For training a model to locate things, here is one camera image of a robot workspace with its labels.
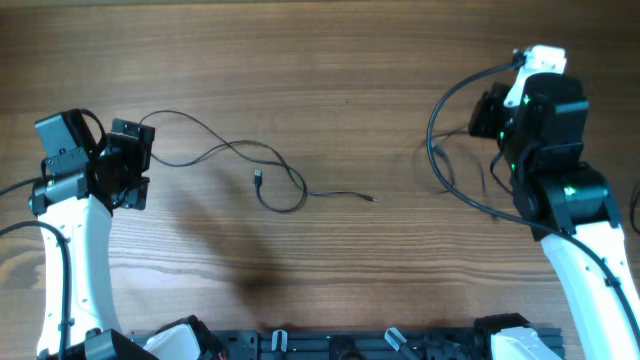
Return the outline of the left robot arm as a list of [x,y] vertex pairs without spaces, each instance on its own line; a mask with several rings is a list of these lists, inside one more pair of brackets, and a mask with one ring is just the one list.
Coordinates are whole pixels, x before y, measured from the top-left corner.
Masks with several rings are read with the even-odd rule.
[[42,223],[45,314],[36,352],[55,356],[84,341],[88,331],[120,327],[112,294],[108,244],[115,209],[142,210],[154,128],[115,119],[93,137],[87,109],[36,122],[45,176],[29,205]]

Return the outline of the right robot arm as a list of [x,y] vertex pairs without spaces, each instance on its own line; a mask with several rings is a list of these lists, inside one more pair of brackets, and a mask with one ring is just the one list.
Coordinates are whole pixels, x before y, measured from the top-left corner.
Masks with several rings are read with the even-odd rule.
[[588,359],[639,356],[639,296],[621,212],[605,176],[582,161],[589,102],[573,77],[540,73],[522,88],[494,83],[469,132],[494,138],[510,167],[514,205],[534,223]]

